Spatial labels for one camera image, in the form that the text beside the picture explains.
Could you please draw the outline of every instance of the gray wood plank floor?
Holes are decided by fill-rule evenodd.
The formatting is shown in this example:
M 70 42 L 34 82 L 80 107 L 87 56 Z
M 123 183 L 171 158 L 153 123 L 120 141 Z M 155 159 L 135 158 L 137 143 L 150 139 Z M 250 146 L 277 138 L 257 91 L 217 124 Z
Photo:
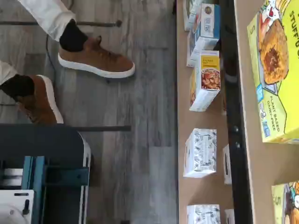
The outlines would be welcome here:
M 94 74 L 62 68 L 49 41 L 54 74 L 39 27 L 0 27 L 0 60 L 21 74 L 44 74 L 55 84 L 57 105 L 70 126 L 131 125 L 129 133 L 82 133 L 95 166 L 91 223 L 177 222 L 175 114 L 176 32 L 172 0 L 75 0 L 78 21 L 123 21 L 121 28 L 80 27 L 102 35 L 104 47 L 132 58 L 134 77 L 107 83 Z M 32 21 L 16 0 L 0 1 L 0 20 Z M 14 102 L 0 93 L 0 103 Z M 0 123 L 28 123 L 15 106 L 0 106 Z

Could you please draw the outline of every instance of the white pant leg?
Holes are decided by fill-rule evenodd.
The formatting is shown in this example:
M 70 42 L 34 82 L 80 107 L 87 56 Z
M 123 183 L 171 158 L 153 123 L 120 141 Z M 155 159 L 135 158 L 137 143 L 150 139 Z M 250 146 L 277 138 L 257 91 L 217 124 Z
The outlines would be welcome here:
M 59 41 L 66 25 L 75 14 L 69 11 L 60 0 L 18 0 L 36 19 L 43 30 Z
M 15 76 L 17 71 L 9 64 L 0 61 L 0 85 Z

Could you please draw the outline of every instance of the frozen food box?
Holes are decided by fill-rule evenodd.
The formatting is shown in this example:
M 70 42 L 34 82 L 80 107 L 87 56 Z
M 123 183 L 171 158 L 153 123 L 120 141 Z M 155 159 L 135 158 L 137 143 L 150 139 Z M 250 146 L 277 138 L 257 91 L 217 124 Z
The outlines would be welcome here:
M 196 204 L 187 206 L 187 224 L 220 224 L 218 204 Z
M 213 50 L 220 37 L 220 7 L 202 3 L 187 38 L 187 66 L 194 67 L 201 50 Z
M 233 209 L 226 209 L 226 224 L 235 224 L 235 211 Z
M 195 128 L 185 143 L 184 177 L 216 172 L 217 131 Z
M 223 149 L 223 170 L 224 170 L 224 183 L 232 184 L 232 173 L 230 166 L 230 157 L 229 157 L 229 145 L 225 146 Z
M 299 181 L 272 186 L 276 224 L 299 223 Z
M 211 3 L 213 0 L 184 0 L 183 1 L 183 14 L 184 14 L 184 29 L 189 31 L 195 21 L 198 10 L 200 9 L 201 3 Z
M 219 51 L 203 50 L 190 77 L 190 111 L 203 112 L 221 87 Z
M 247 27 L 263 142 L 299 142 L 299 0 L 267 0 Z

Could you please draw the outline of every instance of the shelf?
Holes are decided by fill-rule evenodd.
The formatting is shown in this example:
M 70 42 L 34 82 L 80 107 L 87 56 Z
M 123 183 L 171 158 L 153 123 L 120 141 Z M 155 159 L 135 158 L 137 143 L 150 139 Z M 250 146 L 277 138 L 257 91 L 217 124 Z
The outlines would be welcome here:
M 221 223 L 225 223 L 225 209 L 233 208 L 232 187 L 224 184 L 222 149 L 228 144 L 227 118 L 221 114 L 218 96 L 207 112 L 189 111 L 189 83 L 191 68 L 186 67 L 187 35 L 183 28 L 183 1 L 177 2 L 177 71 L 178 71 L 178 181 L 179 223 L 187 223 L 186 207 L 191 204 L 219 204 Z M 194 128 L 217 129 L 217 173 L 204 178 L 185 178 L 185 141 Z
M 262 143 L 247 26 L 263 0 L 235 0 L 244 135 L 253 223 L 275 223 L 271 185 L 299 180 L 299 146 Z

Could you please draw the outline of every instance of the white box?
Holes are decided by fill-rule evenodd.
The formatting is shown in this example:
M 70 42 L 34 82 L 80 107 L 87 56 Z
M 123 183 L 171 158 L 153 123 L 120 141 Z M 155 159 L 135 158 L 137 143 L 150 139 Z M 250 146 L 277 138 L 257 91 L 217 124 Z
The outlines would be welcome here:
M 224 183 L 232 184 L 232 174 L 230 168 L 229 145 L 223 148 L 223 170 L 224 170 Z
M 189 31 L 195 21 L 201 3 L 213 4 L 213 0 L 184 0 L 183 1 L 183 14 L 184 14 L 184 29 Z
M 184 177 L 204 177 L 216 172 L 216 130 L 195 128 L 185 145 Z
M 201 50 L 213 50 L 220 38 L 220 7 L 202 3 L 187 37 L 187 66 L 194 67 Z
M 220 224 L 220 208 L 217 204 L 187 206 L 187 224 Z
M 221 89 L 219 51 L 203 50 L 190 77 L 190 111 L 203 112 Z
M 225 210 L 226 224 L 235 224 L 235 211 L 233 209 Z

